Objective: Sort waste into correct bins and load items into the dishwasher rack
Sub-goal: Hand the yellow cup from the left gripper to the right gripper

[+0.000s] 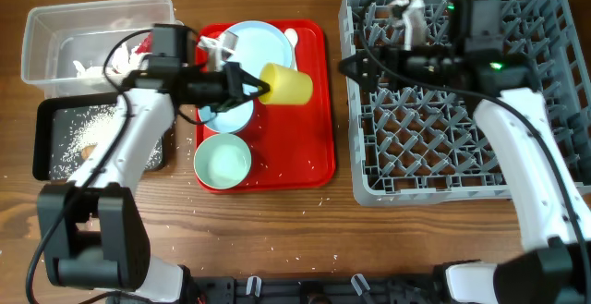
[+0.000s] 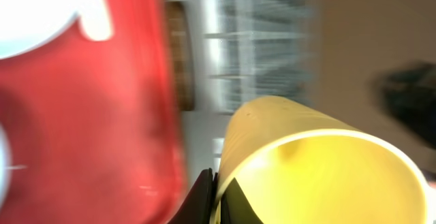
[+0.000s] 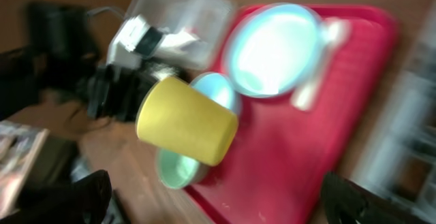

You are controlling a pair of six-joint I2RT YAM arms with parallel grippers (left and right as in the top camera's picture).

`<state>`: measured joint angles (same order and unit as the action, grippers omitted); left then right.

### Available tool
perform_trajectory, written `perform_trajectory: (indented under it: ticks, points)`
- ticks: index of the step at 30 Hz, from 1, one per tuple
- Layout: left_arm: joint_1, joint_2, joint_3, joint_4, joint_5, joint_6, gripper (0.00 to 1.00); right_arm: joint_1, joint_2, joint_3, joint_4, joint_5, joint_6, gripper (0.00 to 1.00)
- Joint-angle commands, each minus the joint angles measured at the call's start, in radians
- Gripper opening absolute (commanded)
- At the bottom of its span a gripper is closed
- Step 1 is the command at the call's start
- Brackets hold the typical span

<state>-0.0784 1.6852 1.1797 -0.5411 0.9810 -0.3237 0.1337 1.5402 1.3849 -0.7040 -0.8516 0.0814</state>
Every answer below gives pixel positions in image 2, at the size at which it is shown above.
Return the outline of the large light blue plate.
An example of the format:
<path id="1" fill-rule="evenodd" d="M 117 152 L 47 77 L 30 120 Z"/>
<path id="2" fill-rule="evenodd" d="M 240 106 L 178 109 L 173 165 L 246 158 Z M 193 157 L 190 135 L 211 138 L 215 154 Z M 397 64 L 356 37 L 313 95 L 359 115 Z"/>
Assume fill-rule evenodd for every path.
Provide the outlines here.
<path id="1" fill-rule="evenodd" d="M 1 58 L 24 54 L 61 34 L 77 17 L 86 22 L 101 0 L 1 0 Z"/>

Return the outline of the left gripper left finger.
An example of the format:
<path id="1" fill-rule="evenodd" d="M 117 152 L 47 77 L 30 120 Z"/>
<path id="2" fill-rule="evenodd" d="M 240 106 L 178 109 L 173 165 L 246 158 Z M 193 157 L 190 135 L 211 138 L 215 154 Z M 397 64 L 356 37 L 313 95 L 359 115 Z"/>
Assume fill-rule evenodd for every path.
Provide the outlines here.
<path id="1" fill-rule="evenodd" d="M 209 224 L 215 180 L 213 170 L 202 170 L 180 208 L 168 224 Z"/>

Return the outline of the light blue rice bowl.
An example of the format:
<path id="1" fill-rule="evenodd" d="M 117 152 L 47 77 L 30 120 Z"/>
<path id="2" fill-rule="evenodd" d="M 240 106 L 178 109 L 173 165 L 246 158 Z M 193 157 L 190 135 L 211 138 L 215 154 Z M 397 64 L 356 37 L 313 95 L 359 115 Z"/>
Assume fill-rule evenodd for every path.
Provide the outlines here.
<path id="1" fill-rule="evenodd" d="M 7 134 L 3 126 L 0 127 L 0 206 L 6 199 L 10 185 L 12 156 Z"/>

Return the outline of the yellow plastic cup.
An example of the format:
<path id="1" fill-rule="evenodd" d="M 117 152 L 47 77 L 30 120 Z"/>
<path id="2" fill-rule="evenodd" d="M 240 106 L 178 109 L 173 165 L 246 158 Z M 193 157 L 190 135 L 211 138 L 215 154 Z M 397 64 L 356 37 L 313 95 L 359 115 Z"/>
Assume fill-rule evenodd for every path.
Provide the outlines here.
<path id="1" fill-rule="evenodd" d="M 432 223 L 435 191 L 389 142 L 284 97 L 233 114 L 215 205 L 238 185 L 263 223 Z"/>

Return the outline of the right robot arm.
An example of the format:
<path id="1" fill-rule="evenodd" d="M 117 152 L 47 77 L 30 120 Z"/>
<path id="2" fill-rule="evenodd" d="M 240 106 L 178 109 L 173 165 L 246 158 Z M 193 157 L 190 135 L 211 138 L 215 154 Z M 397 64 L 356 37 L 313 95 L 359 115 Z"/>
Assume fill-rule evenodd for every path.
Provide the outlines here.
<path id="1" fill-rule="evenodd" d="M 381 73 L 373 79 L 380 108 L 435 148 L 435 64 L 419 61 Z"/>

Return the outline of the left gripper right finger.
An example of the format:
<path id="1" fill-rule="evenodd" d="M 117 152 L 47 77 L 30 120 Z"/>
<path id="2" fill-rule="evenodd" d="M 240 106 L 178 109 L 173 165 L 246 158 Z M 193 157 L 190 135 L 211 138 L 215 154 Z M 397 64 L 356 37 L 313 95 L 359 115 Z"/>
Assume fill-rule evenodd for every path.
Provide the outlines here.
<path id="1" fill-rule="evenodd" d="M 263 224 L 236 179 L 232 180 L 221 198 L 220 223 Z"/>

